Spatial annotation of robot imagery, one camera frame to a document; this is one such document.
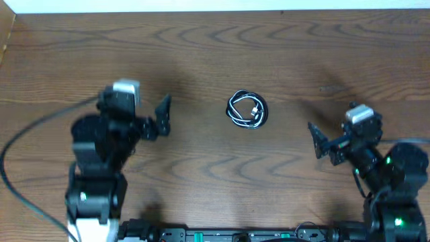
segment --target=green light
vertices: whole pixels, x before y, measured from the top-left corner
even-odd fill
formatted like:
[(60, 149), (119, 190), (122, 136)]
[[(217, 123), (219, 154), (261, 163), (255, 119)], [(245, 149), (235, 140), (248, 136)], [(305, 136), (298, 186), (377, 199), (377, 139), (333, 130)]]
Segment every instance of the green light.
[(402, 225), (403, 220), (401, 218), (396, 218), (396, 220), (394, 220), (394, 225), (396, 226), (400, 226)]

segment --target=wood grain tabletop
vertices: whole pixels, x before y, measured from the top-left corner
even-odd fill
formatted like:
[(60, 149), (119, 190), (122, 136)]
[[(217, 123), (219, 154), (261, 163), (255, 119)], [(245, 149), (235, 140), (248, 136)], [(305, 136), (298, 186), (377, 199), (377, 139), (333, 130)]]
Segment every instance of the wood grain tabletop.
[[(122, 220), (224, 228), (361, 220), (350, 164), (316, 160), (307, 122), (335, 138), (355, 100), (383, 115), (384, 138), (430, 137), (430, 10), (18, 15), (0, 67), (0, 145), (122, 77), (141, 82), (139, 115), (173, 96), (171, 135), (138, 143), (123, 170)], [(265, 126), (242, 129), (225, 115), (238, 89), (266, 99)], [(70, 127), (90, 112), (95, 105), (31, 131), (6, 156), (16, 188), (61, 221)], [(430, 186), (419, 202), (429, 221)], [(0, 238), (67, 240), (4, 184)]]

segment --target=white backdrop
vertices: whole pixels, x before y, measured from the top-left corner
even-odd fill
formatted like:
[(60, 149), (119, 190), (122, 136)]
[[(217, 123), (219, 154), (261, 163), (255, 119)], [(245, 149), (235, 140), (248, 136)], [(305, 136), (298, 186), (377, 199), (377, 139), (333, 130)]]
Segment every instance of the white backdrop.
[(430, 0), (4, 0), (16, 13), (430, 8)]

